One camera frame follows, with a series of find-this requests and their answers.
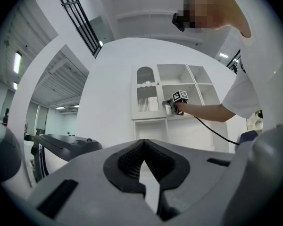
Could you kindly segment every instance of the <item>shelf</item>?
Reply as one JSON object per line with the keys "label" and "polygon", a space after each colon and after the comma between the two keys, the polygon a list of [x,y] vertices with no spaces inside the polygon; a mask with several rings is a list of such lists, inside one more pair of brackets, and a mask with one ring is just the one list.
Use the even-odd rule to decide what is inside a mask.
{"label": "shelf", "polygon": [[168,142],[165,119],[134,121],[134,139],[155,139]]}
{"label": "shelf", "polygon": [[187,113],[184,113],[183,116],[181,115],[170,115],[167,117],[167,120],[168,121],[173,121],[173,120],[182,120],[182,119],[188,119],[188,118],[191,118],[191,119],[195,119],[194,116],[190,115],[190,114],[187,114]]}
{"label": "shelf", "polygon": [[195,118],[168,120],[169,142],[172,144],[204,150],[214,146],[213,135]]}
{"label": "shelf", "polygon": [[198,84],[198,88],[200,90],[205,105],[220,104],[218,95],[212,84]]}
{"label": "shelf", "polygon": [[179,90],[183,90],[188,93],[188,91],[190,91],[192,88],[196,88],[195,84],[193,83],[162,85],[162,90],[164,92],[165,99],[170,99],[172,97],[172,94]]}
{"label": "shelf", "polygon": [[193,83],[186,65],[157,65],[161,85]]}
{"label": "shelf", "polygon": [[[202,105],[200,96],[194,84],[163,85],[162,90],[164,93],[165,100],[171,99],[173,93],[179,90],[183,90],[187,92],[187,95],[189,97],[189,100],[188,100],[189,104]],[[167,105],[166,105],[166,113],[167,113],[168,120],[180,120],[180,119],[186,119],[186,118],[193,118],[193,116],[189,114],[185,114],[184,116],[172,115],[171,109]]]}
{"label": "shelf", "polygon": [[189,69],[191,70],[197,83],[212,83],[206,70],[202,66],[189,65]]}
{"label": "shelf", "polygon": [[187,95],[189,97],[189,104],[202,105],[196,86],[194,84],[163,85],[162,90],[165,100],[171,99],[173,93],[179,90],[183,90],[187,92]]}

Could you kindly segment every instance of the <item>gray robot part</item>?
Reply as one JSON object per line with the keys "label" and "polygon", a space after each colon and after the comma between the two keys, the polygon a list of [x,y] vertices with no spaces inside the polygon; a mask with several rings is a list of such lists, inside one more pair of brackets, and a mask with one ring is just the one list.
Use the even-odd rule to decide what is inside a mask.
{"label": "gray robot part", "polygon": [[164,221],[150,210],[142,193],[122,192],[105,176],[105,161],[136,142],[73,159],[41,181],[28,202],[39,208],[70,179],[78,184],[53,218],[57,223],[227,226],[246,223],[283,185],[283,127],[241,144],[235,155],[149,140],[183,156],[190,165],[189,174],[177,188],[160,192],[160,203],[176,210],[176,216]]}
{"label": "gray robot part", "polygon": [[22,161],[20,145],[9,128],[0,124],[0,182],[11,179]]}

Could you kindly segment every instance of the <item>ceiling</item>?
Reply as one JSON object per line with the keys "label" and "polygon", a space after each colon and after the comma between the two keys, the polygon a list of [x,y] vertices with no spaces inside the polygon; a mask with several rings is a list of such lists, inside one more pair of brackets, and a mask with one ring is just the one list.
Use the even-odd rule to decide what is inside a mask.
{"label": "ceiling", "polygon": [[[110,18],[105,20],[101,14],[104,22],[97,18],[91,24],[99,39],[104,42],[126,37],[152,38],[178,43],[208,54],[205,47],[212,42],[215,31],[191,29],[190,32],[182,33],[171,22],[173,13],[182,9],[183,0],[101,1],[109,4],[105,7],[105,14]],[[19,0],[0,29],[0,81],[10,90],[14,90],[13,82],[20,82],[37,54],[56,36],[44,26],[46,18],[35,11],[27,0]],[[114,38],[110,36],[111,33],[108,35],[108,29],[103,29],[104,23],[106,28],[110,26]],[[229,55],[227,60],[218,54],[215,57],[226,65],[239,50],[239,33],[232,29],[229,36],[216,45],[215,50],[214,56],[218,51],[218,54],[222,52]],[[13,71],[17,51],[22,54],[19,74]],[[76,113],[78,109],[73,106],[80,102],[88,73],[60,51],[41,76],[32,100],[46,107],[64,106],[63,112]]]}
{"label": "ceiling", "polygon": [[110,0],[110,3],[120,38],[165,40],[201,52],[205,49],[203,44],[210,41],[211,31],[189,29],[189,32],[180,32],[172,24],[174,12],[183,9],[183,0]]}
{"label": "ceiling", "polygon": [[[54,38],[40,26],[40,17],[34,16],[25,0],[20,0],[10,12],[0,30],[0,81],[10,90],[19,83],[25,71],[39,52]],[[13,71],[15,53],[22,54],[19,74]],[[77,112],[73,105],[80,103],[88,72],[81,72],[60,51],[42,74],[32,100],[46,107],[64,106],[63,112]]]}

